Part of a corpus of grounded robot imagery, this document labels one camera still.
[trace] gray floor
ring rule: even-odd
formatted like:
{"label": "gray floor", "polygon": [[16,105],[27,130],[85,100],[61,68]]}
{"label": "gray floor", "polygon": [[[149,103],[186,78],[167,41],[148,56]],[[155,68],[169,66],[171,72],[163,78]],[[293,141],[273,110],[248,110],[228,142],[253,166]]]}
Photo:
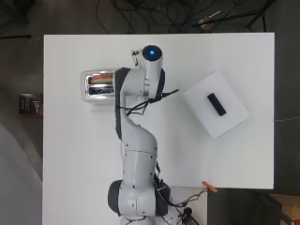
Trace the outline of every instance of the gray floor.
{"label": "gray floor", "polygon": [[[43,91],[43,35],[47,34],[106,34],[96,19],[98,0],[37,1],[29,13],[30,25],[10,24],[0,30],[0,36],[31,34],[31,39],[0,40],[0,123],[18,137],[23,146],[32,144],[42,157],[42,119],[23,118],[18,115],[20,93],[42,93]],[[209,5],[211,0],[200,0],[199,8]],[[251,11],[264,1],[248,0],[235,13]],[[224,15],[232,7],[231,0],[219,0],[196,19],[221,10]],[[276,32],[276,96],[275,117],[277,119],[300,115],[300,48],[299,1],[277,2],[267,11],[268,30]],[[108,0],[99,4],[99,18],[112,34],[125,34],[128,24]],[[167,23],[156,16],[158,23]],[[248,19],[238,20],[245,23]],[[136,33],[168,32],[168,27],[151,25],[133,14],[132,25]],[[262,31],[259,20],[254,26]],[[185,32],[198,33],[197,29],[184,28]],[[222,24],[214,32],[247,32],[232,24]],[[300,120],[275,124],[275,192],[300,195]],[[278,219],[260,205],[256,197],[244,190],[221,189],[218,195],[209,195],[209,225],[213,224],[276,224]]]}

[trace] black object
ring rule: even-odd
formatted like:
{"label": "black object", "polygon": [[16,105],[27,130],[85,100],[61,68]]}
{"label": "black object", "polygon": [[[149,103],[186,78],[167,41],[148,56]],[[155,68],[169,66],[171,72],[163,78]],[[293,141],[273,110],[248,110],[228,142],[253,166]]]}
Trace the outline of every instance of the black object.
{"label": "black object", "polygon": [[222,23],[225,21],[230,21],[230,20],[234,20],[234,19],[238,19],[238,18],[244,18],[244,17],[251,17],[251,16],[255,16],[247,25],[245,25],[245,27],[249,30],[251,30],[252,25],[260,18],[262,17],[262,23],[263,23],[263,31],[266,32],[266,25],[265,25],[265,18],[264,18],[264,14],[265,11],[267,9],[269,9],[273,3],[275,3],[277,0],[266,0],[265,4],[262,6],[262,8],[257,11],[257,12],[252,12],[252,13],[244,13],[244,14],[239,14],[239,15],[235,15],[235,16],[230,16],[230,17],[226,17],[226,18],[221,18],[219,20],[211,20],[208,22],[199,22],[197,24],[193,24],[191,25],[191,27],[199,27],[205,24],[211,24],[211,23]]}
{"label": "black object", "polygon": [[185,208],[184,214],[182,215],[182,222],[185,225],[200,225],[197,220],[191,215],[193,211],[191,208]]}
{"label": "black object", "polygon": [[226,114],[225,109],[223,108],[221,103],[218,101],[218,99],[214,93],[207,96],[207,98],[209,99],[210,103],[212,103],[212,105],[214,106],[214,108],[217,111],[217,114],[219,116],[223,116],[224,114]]}
{"label": "black object", "polygon": [[0,39],[16,39],[16,38],[31,38],[31,35],[0,37]]}
{"label": "black object", "polygon": [[108,204],[110,208],[120,217],[120,210],[119,210],[119,190],[121,186],[122,180],[117,180],[112,182],[109,195],[108,195]]}
{"label": "black object", "polygon": [[168,204],[165,200],[170,199],[171,189],[169,186],[167,186],[163,180],[158,180],[155,176],[154,178],[155,182],[157,183],[157,189],[156,189],[156,217],[163,217],[168,214]]}
{"label": "black object", "polygon": [[113,93],[113,87],[90,87],[88,89],[89,95],[111,94]]}
{"label": "black object", "polygon": [[158,82],[158,87],[157,87],[156,98],[161,97],[164,86],[165,86],[165,71],[162,69],[160,71],[160,77],[159,77],[159,82]]}
{"label": "black object", "polygon": [[122,140],[122,129],[121,129],[121,110],[120,110],[120,92],[123,86],[123,82],[128,75],[130,68],[121,67],[115,72],[114,85],[115,85],[115,131],[120,140]]}

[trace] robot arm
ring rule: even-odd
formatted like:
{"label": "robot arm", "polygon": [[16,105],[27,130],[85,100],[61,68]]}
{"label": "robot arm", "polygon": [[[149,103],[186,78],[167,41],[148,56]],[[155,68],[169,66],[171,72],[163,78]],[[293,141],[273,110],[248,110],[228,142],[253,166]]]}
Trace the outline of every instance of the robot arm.
{"label": "robot arm", "polygon": [[[158,142],[152,133],[128,118],[126,108],[129,97],[161,98],[165,81],[162,51],[157,46],[147,46],[135,56],[137,68],[122,67],[114,79],[115,129],[124,150],[123,180],[111,184],[108,202],[119,216],[158,217],[168,213],[168,204],[154,185]],[[170,189],[164,192],[169,199]]]}

